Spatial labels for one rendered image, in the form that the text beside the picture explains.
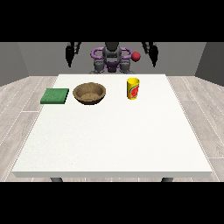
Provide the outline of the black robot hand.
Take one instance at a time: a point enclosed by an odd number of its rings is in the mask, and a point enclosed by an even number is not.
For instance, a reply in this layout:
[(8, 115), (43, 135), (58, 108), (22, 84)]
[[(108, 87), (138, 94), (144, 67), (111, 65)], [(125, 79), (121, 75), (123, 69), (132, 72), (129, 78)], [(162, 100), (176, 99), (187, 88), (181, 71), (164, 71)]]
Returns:
[(69, 42), (66, 46), (66, 62), (70, 67), (72, 65), (74, 55), (79, 53), (81, 42)]
[(152, 65), (155, 67), (158, 61), (158, 47), (154, 42), (143, 42), (143, 49), (149, 55)]

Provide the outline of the yellow cup with melon print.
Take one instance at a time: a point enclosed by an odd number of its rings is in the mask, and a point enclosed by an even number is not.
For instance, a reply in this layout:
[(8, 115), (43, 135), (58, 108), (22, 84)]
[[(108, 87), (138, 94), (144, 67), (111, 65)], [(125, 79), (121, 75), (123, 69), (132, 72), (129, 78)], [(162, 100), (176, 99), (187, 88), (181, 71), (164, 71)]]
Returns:
[(137, 98), (140, 80), (136, 77), (130, 77), (127, 79), (127, 97), (130, 100)]

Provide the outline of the brown wooden bowl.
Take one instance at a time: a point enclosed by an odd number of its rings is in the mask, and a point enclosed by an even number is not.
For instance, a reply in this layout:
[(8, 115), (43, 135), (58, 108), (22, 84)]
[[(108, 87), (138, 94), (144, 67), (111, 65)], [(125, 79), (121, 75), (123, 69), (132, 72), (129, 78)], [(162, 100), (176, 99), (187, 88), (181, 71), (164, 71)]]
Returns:
[(74, 98), (84, 105), (95, 105), (106, 95), (106, 88), (99, 83), (88, 82), (78, 85), (73, 90)]

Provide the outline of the green square pad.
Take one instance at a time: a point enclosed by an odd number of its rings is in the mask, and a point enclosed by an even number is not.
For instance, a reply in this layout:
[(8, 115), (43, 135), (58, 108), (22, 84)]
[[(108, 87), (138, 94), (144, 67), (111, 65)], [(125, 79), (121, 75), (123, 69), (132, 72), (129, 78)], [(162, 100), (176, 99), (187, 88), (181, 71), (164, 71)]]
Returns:
[(68, 88), (48, 88), (41, 100), (41, 104), (64, 104), (69, 93)]

